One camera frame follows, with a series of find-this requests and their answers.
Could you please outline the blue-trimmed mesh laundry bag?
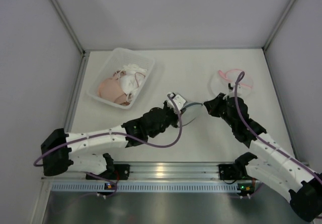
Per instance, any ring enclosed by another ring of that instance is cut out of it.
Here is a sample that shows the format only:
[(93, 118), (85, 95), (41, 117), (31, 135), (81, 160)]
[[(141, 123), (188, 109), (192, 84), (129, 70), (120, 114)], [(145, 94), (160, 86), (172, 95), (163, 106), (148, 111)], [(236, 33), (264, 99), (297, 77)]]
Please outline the blue-trimmed mesh laundry bag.
[(189, 102), (181, 110), (182, 126), (186, 126), (194, 121), (203, 110), (204, 105), (199, 102)]

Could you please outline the white perforated plastic basket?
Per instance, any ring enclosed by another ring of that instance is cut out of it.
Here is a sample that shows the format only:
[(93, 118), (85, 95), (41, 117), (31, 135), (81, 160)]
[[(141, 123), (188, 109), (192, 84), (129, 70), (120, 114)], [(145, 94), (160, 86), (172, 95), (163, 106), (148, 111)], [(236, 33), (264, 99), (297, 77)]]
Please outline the white perforated plastic basket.
[(124, 110), (130, 109), (146, 84), (155, 60), (133, 50), (116, 48), (93, 78), (87, 94)]

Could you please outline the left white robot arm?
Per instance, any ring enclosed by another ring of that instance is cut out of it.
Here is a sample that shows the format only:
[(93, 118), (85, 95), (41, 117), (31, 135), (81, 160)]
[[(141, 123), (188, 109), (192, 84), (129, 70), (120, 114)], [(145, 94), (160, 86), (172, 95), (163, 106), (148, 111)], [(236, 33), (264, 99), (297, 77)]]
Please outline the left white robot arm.
[(166, 145), (148, 142), (169, 126), (182, 128), (183, 104), (167, 100), (164, 106), (154, 107), (140, 118), (127, 121), (114, 128), (88, 133), (67, 133), (55, 129), (41, 144), (41, 157), (35, 167), (42, 167), (46, 177), (65, 172), (85, 172), (93, 178), (108, 178), (115, 167), (108, 150), (147, 145), (154, 148), (169, 148), (178, 142), (175, 139)]

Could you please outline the pink-trimmed mesh laundry bag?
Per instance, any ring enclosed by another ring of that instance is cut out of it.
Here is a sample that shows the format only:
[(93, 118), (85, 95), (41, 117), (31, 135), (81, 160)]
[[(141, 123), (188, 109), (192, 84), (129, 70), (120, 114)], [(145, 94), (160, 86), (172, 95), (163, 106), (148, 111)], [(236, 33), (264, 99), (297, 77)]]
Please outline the pink-trimmed mesh laundry bag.
[[(213, 74), (209, 82), (210, 92), (217, 96), (219, 93), (226, 94), (228, 92), (228, 83), (235, 83), (239, 74), (243, 70), (241, 69), (230, 69), (227, 71), (218, 70)], [(254, 86), (253, 79), (245, 72), (243, 79), (239, 82), (243, 93), (241, 98), (245, 98), (249, 95)]]

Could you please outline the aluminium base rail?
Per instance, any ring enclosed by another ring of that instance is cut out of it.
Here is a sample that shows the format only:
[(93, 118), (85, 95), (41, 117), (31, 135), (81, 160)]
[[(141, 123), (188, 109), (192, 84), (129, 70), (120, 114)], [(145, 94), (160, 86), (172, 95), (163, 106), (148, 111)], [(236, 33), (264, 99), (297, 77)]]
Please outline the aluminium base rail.
[(41, 180), (97, 180), (103, 177), (123, 181), (248, 181), (264, 182), (271, 173), (269, 165), (259, 160), (249, 163), (249, 170), (233, 162), (115, 162), (113, 166), (102, 166), (96, 177), (89, 171), (69, 170), (61, 174), (43, 175)]

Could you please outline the left aluminium frame post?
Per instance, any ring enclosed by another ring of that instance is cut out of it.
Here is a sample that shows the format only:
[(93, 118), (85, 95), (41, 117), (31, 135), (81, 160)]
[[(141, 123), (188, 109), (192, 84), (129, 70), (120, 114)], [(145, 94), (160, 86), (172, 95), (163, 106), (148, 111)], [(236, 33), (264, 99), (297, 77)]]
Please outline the left aluminium frame post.
[(70, 21), (68, 20), (63, 8), (61, 7), (58, 0), (49, 0), (49, 2), (54, 7), (55, 12), (57, 13), (58, 18), (62, 22), (64, 28), (67, 31), (67, 34), (71, 38), (72, 42), (74, 43), (75, 47), (77, 48), (80, 55), (85, 55), (86, 51), (84, 50), (82, 44), (80, 43), (75, 31), (72, 28)]

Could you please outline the aluminium frame post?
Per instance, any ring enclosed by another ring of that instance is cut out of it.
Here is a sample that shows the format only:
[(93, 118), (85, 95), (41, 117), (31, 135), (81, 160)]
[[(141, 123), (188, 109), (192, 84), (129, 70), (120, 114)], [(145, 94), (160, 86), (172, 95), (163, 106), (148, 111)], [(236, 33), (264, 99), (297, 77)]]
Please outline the aluminium frame post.
[(290, 13), (294, 9), (297, 1), (298, 0), (288, 0), (287, 1), (287, 4), (283, 8), (282, 13), (278, 17), (278, 19), (277, 19), (276, 23), (274, 24), (271, 32), (269, 33), (269, 36), (268, 36), (267, 40), (265, 41), (265, 43), (264, 43), (264, 45), (262, 47), (262, 50), (263, 50), (264, 53), (266, 53), (268, 51), (268, 49), (270, 48), (271, 44), (273, 43), (273, 41), (277, 37), (277, 34), (279, 33), (279, 31), (283, 27), (284, 23), (287, 21), (287, 18), (289, 17)]
[(61, 7), (58, 0), (49, 0), (49, 2), (54, 7), (55, 12), (57, 13), (58, 18), (62, 22), (64, 28), (67, 31), (67, 34), (71, 38), (72, 42), (74, 43), (75, 47), (77, 48), (80, 55), (85, 55), (86, 51), (84, 50), (82, 44), (80, 43), (75, 31), (72, 28), (70, 21), (68, 20), (63, 8)]

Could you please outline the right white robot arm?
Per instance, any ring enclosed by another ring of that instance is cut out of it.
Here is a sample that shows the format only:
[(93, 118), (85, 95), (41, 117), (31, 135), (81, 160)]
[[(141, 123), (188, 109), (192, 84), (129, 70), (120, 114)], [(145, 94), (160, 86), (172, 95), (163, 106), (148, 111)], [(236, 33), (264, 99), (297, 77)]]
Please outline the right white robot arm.
[(234, 137), (248, 148), (235, 160), (245, 175), (280, 194), (302, 220), (321, 218), (321, 174), (289, 154), (251, 119), (242, 98), (220, 93), (204, 106), (210, 116), (223, 119)]

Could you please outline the right aluminium frame post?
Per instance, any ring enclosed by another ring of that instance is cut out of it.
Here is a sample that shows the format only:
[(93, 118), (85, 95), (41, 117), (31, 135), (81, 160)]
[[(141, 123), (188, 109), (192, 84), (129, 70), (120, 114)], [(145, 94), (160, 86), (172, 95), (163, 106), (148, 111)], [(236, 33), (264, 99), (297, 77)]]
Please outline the right aluminium frame post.
[(262, 50), (263, 50), (264, 53), (266, 53), (268, 51), (268, 49), (270, 48), (271, 44), (273, 43), (273, 41), (277, 37), (277, 34), (279, 33), (279, 31), (283, 27), (284, 23), (287, 21), (287, 18), (289, 17), (290, 13), (294, 9), (297, 1), (298, 0), (288, 0), (287, 1), (287, 4), (283, 8), (282, 13), (278, 17), (278, 19), (277, 19), (276, 23), (274, 24), (271, 32), (269, 33), (269, 36), (268, 36), (267, 40), (265, 41), (265, 43), (264, 43), (264, 45), (262, 47)]

